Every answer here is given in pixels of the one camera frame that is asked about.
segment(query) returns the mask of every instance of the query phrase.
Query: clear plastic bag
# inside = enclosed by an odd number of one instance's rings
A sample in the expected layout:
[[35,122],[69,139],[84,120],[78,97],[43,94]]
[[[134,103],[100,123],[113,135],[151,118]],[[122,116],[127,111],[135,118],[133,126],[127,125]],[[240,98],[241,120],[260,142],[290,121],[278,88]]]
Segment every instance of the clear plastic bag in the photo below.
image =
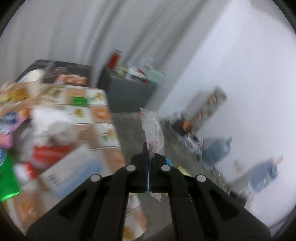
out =
[[[144,130],[146,136],[146,143],[148,146],[150,161],[155,154],[164,155],[165,139],[163,137],[163,130],[161,128],[158,117],[153,110],[146,110],[141,108],[141,120],[142,129]],[[159,201],[161,199],[161,193],[151,193],[151,196]]]

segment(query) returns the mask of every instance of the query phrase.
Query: gray floor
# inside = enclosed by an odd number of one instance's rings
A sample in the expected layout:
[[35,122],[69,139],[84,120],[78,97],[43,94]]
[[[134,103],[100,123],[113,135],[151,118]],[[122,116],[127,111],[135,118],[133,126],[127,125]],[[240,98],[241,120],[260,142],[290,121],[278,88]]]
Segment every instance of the gray floor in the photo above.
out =
[[[129,163],[133,155],[142,152],[145,142],[140,115],[139,113],[113,113],[112,115],[123,153]],[[223,180],[198,163],[189,150],[168,130],[166,122],[161,124],[165,138],[165,156],[172,164],[181,165],[193,176],[204,174],[223,188]],[[147,219],[148,230],[137,240],[174,240],[168,198],[162,195],[161,201],[158,201],[149,193],[139,194],[139,198]]]

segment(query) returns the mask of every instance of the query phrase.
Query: gray curtain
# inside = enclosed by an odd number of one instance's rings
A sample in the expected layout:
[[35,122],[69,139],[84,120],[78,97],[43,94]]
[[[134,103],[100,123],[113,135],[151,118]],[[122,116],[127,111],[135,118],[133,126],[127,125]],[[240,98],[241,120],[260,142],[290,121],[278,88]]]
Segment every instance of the gray curtain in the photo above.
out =
[[94,67],[91,86],[112,52],[122,63],[152,57],[164,69],[201,0],[27,0],[0,38],[0,81],[13,81],[37,59]]

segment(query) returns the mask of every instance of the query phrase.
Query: bottle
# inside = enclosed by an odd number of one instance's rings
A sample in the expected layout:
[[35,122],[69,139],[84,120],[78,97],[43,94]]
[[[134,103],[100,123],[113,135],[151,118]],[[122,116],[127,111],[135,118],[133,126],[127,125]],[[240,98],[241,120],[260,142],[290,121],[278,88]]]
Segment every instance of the bottle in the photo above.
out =
[[202,152],[202,163],[206,168],[214,167],[219,161],[230,153],[232,138],[219,137],[216,139],[204,140]]

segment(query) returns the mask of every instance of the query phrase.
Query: table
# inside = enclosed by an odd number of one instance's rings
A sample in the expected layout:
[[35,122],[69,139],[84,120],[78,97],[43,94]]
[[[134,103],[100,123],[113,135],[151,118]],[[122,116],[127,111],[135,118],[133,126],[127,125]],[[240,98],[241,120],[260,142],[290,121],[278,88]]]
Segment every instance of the table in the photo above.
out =
[[[17,81],[19,81],[27,72],[34,69],[39,69],[42,66],[43,66],[42,69],[46,69],[46,68],[53,69],[54,68],[53,65],[50,68],[48,68],[49,63],[50,62],[46,61],[44,64],[43,60],[36,61],[19,76]],[[89,70],[89,68],[83,68],[83,69],[85,70],[84,72],[85,76],[89,76],[87,75],[87,73],[90,73],[90,72],[86,73],[86,69]],[[71,72],[75,72],[76,74],[81,73],[80,69],[78,70],[73,69]],[[99,98],[95,99],[94,102],[90,104],[89,108],[81,107],[81,109],[83,109],[83,111],[85,112],[84,117],[82,119],[77,119],[74,115],[71,115],[73,116],[74,119],[76,119],[75,126],[77,127],[78,132],[87,131],[88,133],[91,133],[91,134],[93,134],[94,130],[100,131],[102,127],[105,129],[112,129],[113,132],[115,133],[116,138],[113,139],[112,141],[107,141],[103,143],[101,140],[95,140],[96,135],[95,136],[90,135],[88,139],[83,138],[83,139],[79,139],[78,141],[82,143],[85,143],[85,142],[88,143],[91,148],[91,152],[94,152],[94,153],[97,152],[98,156],[104,157],[104,161],[102,163],[103,169],[99,173],[100,175],[102,176],[111,175],[115,173],[117,169],[125,166],[126,165],[125,158],[120,148],[120,143],[116,134],[115,126],[113,125],[111,114],[107,115],[109,116],[108,120],[106,119],[106,115],[104,115],[104,118],[100,118],[98,116],[92,115],[95,113],[96,108],[99,108],[99,112],[102,112],[103,109],[104,109],[104,112],[109,112],[105,92],[103,90],[91,89],[83,86],[56,85],[56,87],[53,87],[53,88],[59,89],[59,93],[60,93],[57,96],[56,98],[57,102],[54,103],[54,105],[58,106],[58,108],[64,108],[65,111],[69,111],[70,115],[73,112],[73,110],[71,110],[71,108],[73,107],[71,106],[72,96],[81,96],[81,97],[99,96]],[[36,209],[34,210],[33,213],[36,217],[37,216],[40,217],[43,214],[45,214],[48,210],[53,208],[53,206],[55,206],[60,201],[60,199],[57,198],[46,186],[44,186],[44,184],[39,178],[28,182],[21,188],[21,190],[22,192],[19,195],[5,201],[4,206],[6,207],[7,212],[9,213],[11,219],[14,221],[16,226],[23,233],[26,233],[26,230],[28,229],[28,227],[34,221],[36,221],[36,218],[34,217],[31,217],[29,220],[24,217],[26,212],[28,211],[27,210],[28,203],[35,205]],[[126,212],[123,240],[126,240],[126,241],[134,240],[139,236],[141,236],[146,230],[147,230],[146,219],[142,212],[142,208],[140,206],[140,201],[138,199],[138,196],[136,194],[130,194],[128,199],[127,212]]]
[[77,75],[86,78],[85,84],[65,83],[67,85],[78,85],[89,87],[92,67],[83,64],[75,64],[54,60],[39,59],[31,64],[23,73],[19,75],[16,82],[19,82],[28,72],[35,69],[43,69],[46,75],[43,78],[44,83],[54,83],[59,75]]
[[98,88],[106,91],[111,113],[139,112],[149,102],[158,85],[128,80],[105,68]]

